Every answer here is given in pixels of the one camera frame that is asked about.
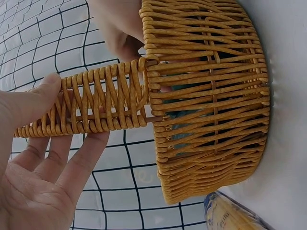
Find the packaging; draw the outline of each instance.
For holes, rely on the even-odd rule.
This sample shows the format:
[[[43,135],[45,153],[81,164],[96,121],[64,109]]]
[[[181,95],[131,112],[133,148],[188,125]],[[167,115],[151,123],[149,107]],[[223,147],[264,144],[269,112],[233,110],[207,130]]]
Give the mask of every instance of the packaging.
[[[219,192],[207,195],[204,205],[208,230],[273,230],[255,213]]]

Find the basket handle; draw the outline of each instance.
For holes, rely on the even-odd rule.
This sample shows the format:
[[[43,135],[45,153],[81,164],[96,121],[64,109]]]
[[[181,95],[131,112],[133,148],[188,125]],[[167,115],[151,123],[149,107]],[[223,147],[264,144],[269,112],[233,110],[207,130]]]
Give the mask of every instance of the basket handle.
[[[162,117],[147,117],[146,58],[90,70],[62,79],[59,96],[41,119],[18,128],[15,137],[52,137],[145,127]],[[143,75],[143,85],[139,75]]]

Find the hand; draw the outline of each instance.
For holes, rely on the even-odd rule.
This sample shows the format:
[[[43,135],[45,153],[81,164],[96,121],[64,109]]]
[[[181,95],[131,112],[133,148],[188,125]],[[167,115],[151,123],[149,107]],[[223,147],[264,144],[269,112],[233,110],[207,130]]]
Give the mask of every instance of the hand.
[[[141,0],[88,0],[109,50],[123,62],[139,59],[143,46]]]
[[[67,163],[72,136],[30,138],[9,161],[16,128],[41,118],[60,90],[51,74],[30,92],[0,92],[0,226],[2,230],[67,230],[80,194],[106,147],[109,133],[89,134]]]

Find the yellow wicker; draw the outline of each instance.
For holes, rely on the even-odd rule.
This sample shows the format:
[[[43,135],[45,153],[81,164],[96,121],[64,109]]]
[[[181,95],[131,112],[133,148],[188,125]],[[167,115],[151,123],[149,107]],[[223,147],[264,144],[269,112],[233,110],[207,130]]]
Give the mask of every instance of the yellow wicker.
[[[64,78],[48,114],[15,136],[152,122],[168,204],[245,180],[263,154],[270,115],[265,57],[251,20],[235,0],[142,0],[140,16],[146,57]]]

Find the grid pattern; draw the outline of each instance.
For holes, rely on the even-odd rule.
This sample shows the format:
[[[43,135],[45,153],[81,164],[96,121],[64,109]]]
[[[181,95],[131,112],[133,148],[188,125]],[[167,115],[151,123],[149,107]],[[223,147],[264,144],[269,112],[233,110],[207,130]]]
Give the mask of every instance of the grid pattern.
[[[0,90],[25,91],[119,63],[106,48],[85,0],[0,0]],[[203,197],[173,206],[157,178],[151,126],[114,131],[81,194],[72,230],[205,230]],[[73,137],[70,158],[84,135]],[[26,139],[13,142],[15,157]]]

